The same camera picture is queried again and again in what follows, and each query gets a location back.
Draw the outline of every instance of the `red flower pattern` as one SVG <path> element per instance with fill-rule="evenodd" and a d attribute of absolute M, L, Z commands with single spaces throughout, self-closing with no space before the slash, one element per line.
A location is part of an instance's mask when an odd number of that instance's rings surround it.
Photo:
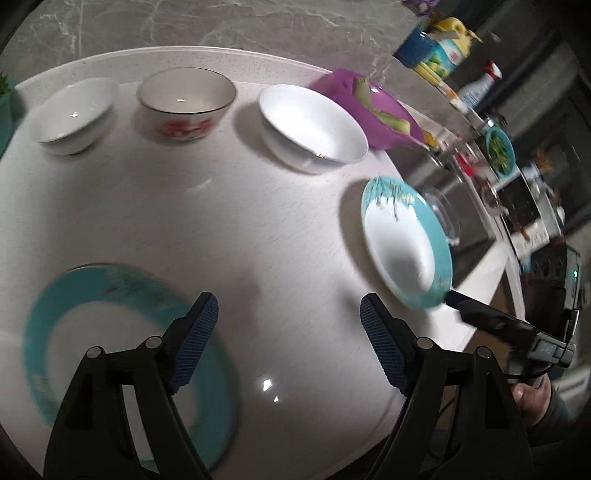
<path fill-rule="evenodd" d="M 169 138 L 193 137 L 195 134 L 203 134 L 213 126 L 211 118 L 202 120 L 197 125 L 191 125 L 189 120 L 168 120 L 158 127 L 158 132 Z"/>

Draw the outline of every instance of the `potted plant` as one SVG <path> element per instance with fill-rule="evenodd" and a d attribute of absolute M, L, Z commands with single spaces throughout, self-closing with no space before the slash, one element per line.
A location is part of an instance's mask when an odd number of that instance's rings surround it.
<path fill-rule="evenodd" d="M 5 75 L 0 72 L 0 155 L 4 153 L 14 131 L 10 97 L 12 87 Z"/>

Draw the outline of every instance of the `teal container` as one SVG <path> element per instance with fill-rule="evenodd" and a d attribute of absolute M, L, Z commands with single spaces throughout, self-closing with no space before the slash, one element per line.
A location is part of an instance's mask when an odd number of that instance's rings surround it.
<path fill-rule="evenodd" d="M 0 96 L 0 157 L 6 150 L 8 142 L 14 133 L 14 122 L 12 121 L 11 110 L 12 90 Z"/>

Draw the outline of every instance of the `chopped green vegetable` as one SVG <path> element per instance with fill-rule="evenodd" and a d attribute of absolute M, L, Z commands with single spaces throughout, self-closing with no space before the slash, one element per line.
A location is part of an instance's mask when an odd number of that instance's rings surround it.
<path fill-rule="evenodd" d="M 2 75 L 2 72 L 0 72 L 0 95 L 5 95 L 10 90 L 11 88 L 8 86 L 6 75 Z"/>
<path fill-rule="evenodd" d="M 504 142 L 495 134 L 491 135 L 488 145 L 488 159 L 491 162 L 491 167 L 498 173 L 502 175 L 511 173 L 511 158 Z"/>
<path fill-rule="evenodd" d="M 383 123 L 388 125 L 390 128 L 393 128 L 400 133 L 410 135 L 410 122 L 408 120 L 405 120 L 404 118 L 398 118 L 391 113 L 382 112 L 381 110 L 373 110 L 373 112 Z"/>
<path fill-rule="evenodd" d="M 353 79 L 353 96 L 359 100 L 363 106 L 374 113 L 378 119 L 396 131 L 410 135 L 410 122 L 403 118 L 398 118 L 388 112 L 378 110 L 371 101 L 371 84 L 367 77 L 356 77 Z"/>
<path fill-rule="evenodd" d="M 371 87 L 368 78 L 355 77 L 353 80 L 353 96 L 359 100 L 364 107 L 371 109 Z"/>

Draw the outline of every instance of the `bottle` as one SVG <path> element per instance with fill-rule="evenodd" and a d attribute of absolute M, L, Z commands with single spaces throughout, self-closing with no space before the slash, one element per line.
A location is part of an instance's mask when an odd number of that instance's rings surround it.
<path fill-rule="evenodd" d="M 481 100 L 485 97 L 488 91 L 491 89 L 492 84 L 496 80 L 503 78 L 499 67 L 496 66 L 492 60 L 484 67 L 485 74 L 472 83 L 462 87 L 457 93 L 460 100 L 466 104 L 468 108 L 476 108 Z"/>
<path fill-rule="evenodd" d="M 446 18 L 433 26 L 437 33 L 455 33 L 455 38 L 436 40 L 434 48 L 414 70 L 433 85 L 449 76 L 470 55 L 472 41 L 482 41 L 457 18 Z"/>

